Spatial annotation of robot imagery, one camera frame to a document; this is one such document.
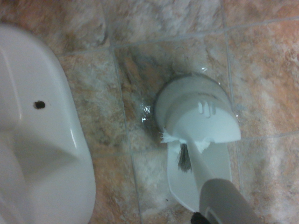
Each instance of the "toilet brush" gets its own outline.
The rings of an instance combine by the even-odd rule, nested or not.
[[[188,152],[188,147],[187,147],[187,142],[183,139],[178,139],[176,137],[171,136],[165,129],[164,132],[162,133],[162,141],[161,143],[169,143],[173,141],[177,141],[181,143],[180,145],[180,152],[178,156],[178,168],[181,169],[183,172],[188,172],[189,170],[192,171],[192,165],[190,161],[190,156]],[[206,148],[209,147],[210,142],[208,141],[202,141],[199,144],[196,144],[196,149],[202,153]]]

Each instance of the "grout line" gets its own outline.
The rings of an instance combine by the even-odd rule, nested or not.
[[[211,29],[211,30],[206,30],[206,31],[199,31],[197,33],[189,33],[189,34],[183,34],[183,35],[178,35],[175,37],[165,37],[165,38],[159,38],[159,39],[153,39],[153,40],[146,40],[146,41],[138,41],[134,43],[125,43],[125,44],[117,44],[114,43],[113,37],[110,35],[110,31],[108,28],[108,23],[105,21],[107,25],[107,32],[108,32],[108,38],[110,41],[110,46],[107,47],[102,47],[100,49],[93,49],[93,50],[84,50],[84,51],[74,51],[74,52],[68,52],[68,53],[62,53],[62,54],[56,54],[57,57],[62,57],[62,56],[69,56],[69,55],[79,55],[79,54],[87,54],[87,53],[93,53],[93,52],[101,52],[103,50],[107,50],[110,48],[125,48],[125,47],[133,47],[133,46],[138,46],[141,44],[147,44],[147,43],[157,43],[157,42],[166,42],[166,41],[179,41],[179,40],[184,40],[192,37],[198,37],[198,36],[204,36],[207,34],[213,34],[213,33],[223,33],[227,32],[232,29],[242,29],[242,28],[248,28],[248,27],[253,27],[253,26],[260,26],[260,25],[267,25],[270,23],[274,22],[281,22],[281,21],[292,21],[292,20],[299,20],[299,16],[294,16],[294,17],[288,17],[288,18],[282,18],[282,19],[273,19],[273,20],[266,20],[263,22],[255,22],[251,24],[244,24],[244,25],[236,25],[236,26],[231,26],[227,27],[226,25],[226,17],[225,17],[225,12],[224,9],[222,8],[223,5],[221,5],[222,9],[222,21],[224,28],[218,28],[218,29]]]
[[[232,81],[232,73],[231,73],[231,64],[230,64],[230,57],[229,57],[229,46],[228,46],[228,29],[226,23],[226,16],[224,11],[224,3],[223,0],[220,0],[221,3],[221,12],[222,12],[222,21],[224,26],[224,35],[225,35],[225,49],[226,49],[226,59],[228,63],[228,85],[229,85],[229,94],[230,94],[230,102],[233,111],[235,111],[235,101],[234,101],[234,91],[233,91],[233,81]]]
[[[67,52],[67,53],[57,54],[56,57],[63,57],[63,56],[70,56],[70,55],[80,55],[80,54],[88,54],[88,53],[94,53],[94,52],[101,52],[101,51],[104,51],[104,50],[108,50],[109,48],[110,48],[110,46],[102,47],[102,48],[94,49],[94,50],[83,50],[83,51]]]
[[[241,179],[241,165],[240,165],[240,148],[239,148],[239,144],[236,141],[235,146],[237,147],[237,160],[238,160],[238,171],[239,171],[239,183],[240,183],[240,193],[241,195],[243,195],[244,193],[244,185],[243,185],[243,181]]]
[[[294,21],[299,20],[299,16],[280,18],[280,19],[272,19],[272,20],[265,20],[265,21],[262,21],[262,22],[254,22],[254,23],[251,23],[251,24],[236,25],[236,26],[228,27],[227,30],[238,29],[238,28],[248,28],[248,27],[260,26],[260,25],[267,25],[267,24],[274,23],[274,22],[291,21],[291,20],[294,20]]]
[[[231,64],[230,64],[230,56],[229,56],[229,45],[228,45],[228,32],[225,31],[225,48],[226,48],[226,58],[228,63],[228,85],[230,91],[230,102],[232,104],[232,109],[235,111],[235,99],[234,99],[234,90],[233,90],[233,81],[232,81],[232,71],[231,71]]]
[[[138,191],[138,186],[137,186],[136,169],[135,169],[135,163],[134,163],[134,157],[133,157],[133,151],[132,151],[131,141],[130,141],[129,133],[128,133],[126,111],[125,111],[125,105],[124,105],[124,102],[123,102],[122,90],[121,90],[121,79],[120,79],[120,75],[119,75],[119,68],[118,68],[118,64],[117,64],[117,60],[116,60],[116,56],[115,56],[115,52],[114,52],[114,47],[113,46],[110,48],[110,51],[112,51],[111,53],[112,53],[112,56],[113,56],[113,62],[114,62],[116,76],[117,76],[118,88],[119,88],[120,95],[121,95],[122,113],[123,113],[123,116],[124,116],[124,123],[125,123],[126,135],[127,135],[127,139],[128,139],[129,154],[130,154],[131,162],[132,162],[132,169],[133,169],[133,176],[134,176],[134,182],[135,182],[135,191],[136,191],[136,194],[137,194],[137,202],[138,202],[138,211],[139,211],[139,216],[140,216],[140,222],[141,222],[141,224],[143,224],[143,220],[142,220],[142,216],[141,216],[141,209],[140,209],[140,200],[139,200],[140,197],[139,197],[139,191]]]
[[[140,197],[139,197],[139,190],[138,190],[138,186],[137,186],[137,177],[136,177],[136,169],[135,169],[135,162],[134,162],[133,153],[131,153],[131,161],[132,161],[133,175],[134,175],[134,181],[135,181],[135,190],[136,190],[136,193],[137,193],[139,216],[140,216],[141,224],[143,224],[143,218],[142,218],[141,209],[140,209],[140,200],[139,200]]]
[[[125,48],[125,47],[133,47],[133,46],[138,46],[142,44],[147,44],[147,43],[157,43],[157,42],[168,42],[168,41],[179,41],[179,40],[184,40],[192,37],[198,37],[198,36],[204,36],[207,34],[213,34],[213,33],[223,33],[224,29],[211,29],[211,30],[206,30],[206,31],[199,31],[197,33],[189,33],[189,34],[183,34],[183,35],[178,35],[178,36],[173,36],[173,37],[164,37],[164,38],[159,38],[159,39],[153,39],[153,40],[146,40],[146,41],[137,41],[134,43],[125,43],[125,44],[115,44],[115,48]]]
[[[282,138],[282,137],[285,137],[285,136],[296,135],[296,134],[299,134],[299,131],[286,132],[286,133],[274,134],[274,135],[266,135],[266,136],[260,136],[260,137],[245,137],[245,138],[242,138],[241,140],[243,140],[243,141],[252,141],[252,140]]]

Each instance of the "white brush holder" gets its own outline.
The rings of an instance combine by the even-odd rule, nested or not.
[[[231,181],[226,143],[241,139],[241,133],[228,96],[218,83],[204,75],[184,76],[162,89],[156,101],[155,117],[160,130],[166,129],[171,136],[211,142],[197,157],[195,167],[200,172],[194,173],[178,169],[180,142],[168,143],[167,175],[171,193],[187,209],[199,211],[200,190],[206,181],[212,178]]]

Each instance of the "floor tile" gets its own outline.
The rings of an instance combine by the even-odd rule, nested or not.
[[[219,0],[103,0],[103,8],[118,44],[222,27]]]
[[[165,148],[160,144],[153,104],[163,85],[174,77],[203,72],[229,92],[224,34],[121,48],[115,54],[134,151]]]
[[[32,31],[56,54],[109,45],[100,0],[0,1],[0,21]]]
[[[232,172],[232,183],[238,190],[240,190],[240,174],[236,142],[228,143],[228,153],[230,158],[230,169]]]
[[[109,51],[59,59],[92,156],[129,151],[121,94]]]
[[[271,224],[299,220],[299,136],[241,141],[242,194]]]
[[[299,16],[297,0],[223,0],[228,26]]]
[[[129,155],[93,159],[96,201],[90,224],[140,224]]]
[[[187,224],[192,213],[171,195],[167,180],[167,151],[134,155],[143,224]]]
[[[229,32],[235,109],[243,137],[299,129],[299,21]]]

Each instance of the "bolt hole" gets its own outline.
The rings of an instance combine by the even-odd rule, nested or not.
[[[36,101],[33,104],[33,107],[38,110],[45,108],[45,106],[46,106],[46,104],[43,101]]]

